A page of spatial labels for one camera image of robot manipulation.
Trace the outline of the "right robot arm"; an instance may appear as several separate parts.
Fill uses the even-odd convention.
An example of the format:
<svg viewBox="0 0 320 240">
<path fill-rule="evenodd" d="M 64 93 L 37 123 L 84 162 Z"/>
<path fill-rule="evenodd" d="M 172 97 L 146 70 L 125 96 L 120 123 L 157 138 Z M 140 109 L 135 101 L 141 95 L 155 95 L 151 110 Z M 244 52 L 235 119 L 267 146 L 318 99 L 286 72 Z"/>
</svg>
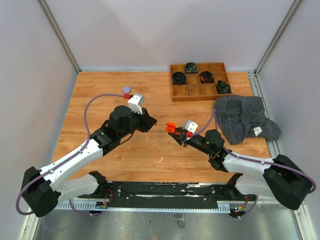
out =
<svg viewBox="0 0 320 240">
<path fill-rule="evenodd" d="M 179 145 L 208 155 L 215 170 L 234 174 L 226 188 L 232 200 L 243 195 L 264 196 L 297 210 L 316 188 L 311 178 L 285 155 L 257 158 L 231 151 L 224 147 L 225 141 L 216 129 L 206 131 L 204 136 L 193 135 L 182 127 L 167 126 L 165 129 Z"/>
</svg>

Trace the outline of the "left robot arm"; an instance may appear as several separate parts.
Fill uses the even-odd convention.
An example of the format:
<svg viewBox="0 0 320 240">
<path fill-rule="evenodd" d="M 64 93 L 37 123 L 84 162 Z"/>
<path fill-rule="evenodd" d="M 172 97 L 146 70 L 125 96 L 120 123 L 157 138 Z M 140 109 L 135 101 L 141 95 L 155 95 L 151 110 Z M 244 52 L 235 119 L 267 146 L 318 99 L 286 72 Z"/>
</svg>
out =
<svg viewBox="0 0 320 240">
<path fill-rule="evenodd" d="M 70 176 L 121 145 L 121 140 L 135 131 L 147 133 L 157 120 L 146 108 L 141 113 L 120 105 L 103 125 L 89 134 L 78 148 L 49 165 L 27 169 L 23 176 L 21 197 L 37 217 L 44 217 L 66 200 L 82 196 L 101 198 L 107 193 L 107 181 L 99 172 L 70 180 Z"/>
</svg>

